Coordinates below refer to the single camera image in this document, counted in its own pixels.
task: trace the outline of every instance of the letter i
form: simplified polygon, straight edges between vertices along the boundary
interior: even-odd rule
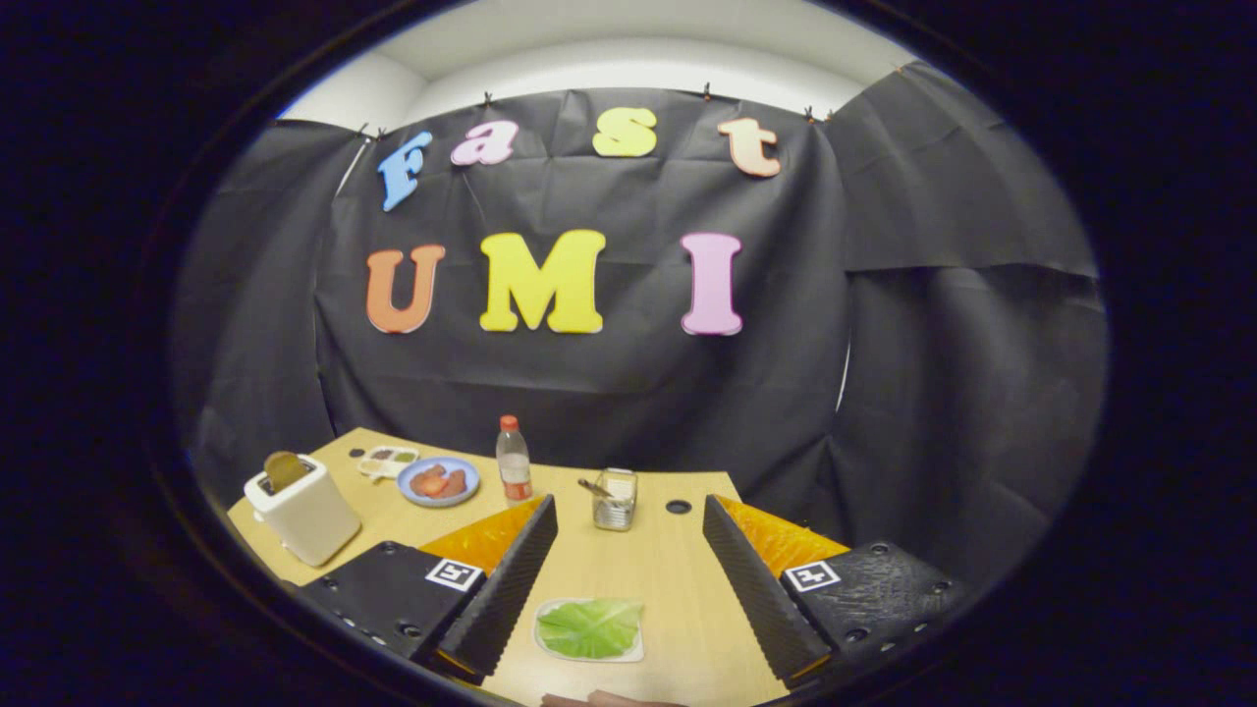
[[[742,317],[733,311],[733,255],[742,242],[723,233],[691,233],[681,238],[694,267],[690,312],[681,328],[693,335],[732,336],[742,331]]]

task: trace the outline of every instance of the spoon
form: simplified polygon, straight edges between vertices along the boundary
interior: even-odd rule
[[[610,491],[602,488],[601,486],[588,481],[588,479],[576,479],[576,483],[593,492],[595,496],[601,496],[603,498],[615,498]]]

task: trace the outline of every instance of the bottle label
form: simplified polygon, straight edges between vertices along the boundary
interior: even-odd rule
[[[532,484],[532,482],[504,483],[502,486],[503,486],[503,488],[507,489],[507,498],[509,498],[512,501],[523,501],[525,498],[532,497],[532,494],[533,494],[533,484]]]

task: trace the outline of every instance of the plastic bottle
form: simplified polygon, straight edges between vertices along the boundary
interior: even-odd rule
[[[514,415],[502,416],[498,434],[498,473],[507,492],[507,501],[519,503],[533,497],[533,478],[528,472],[528,445],[519,434],[519,420]]]

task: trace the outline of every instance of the letter m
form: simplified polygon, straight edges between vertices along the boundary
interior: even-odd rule
[[[593,333],[602,317],[593,307],[593,268],[607,239],[596,230],[569,230],[558,237],[539,269],[528,244],[518,233],[485,238],[480,250],[489,257],[489,302],[480,316],[485,331],[514,331],[519,317],[510,311],[515,298],[528,328],[535,330],[551,299],[554,311],[546,320],[552,331]]]

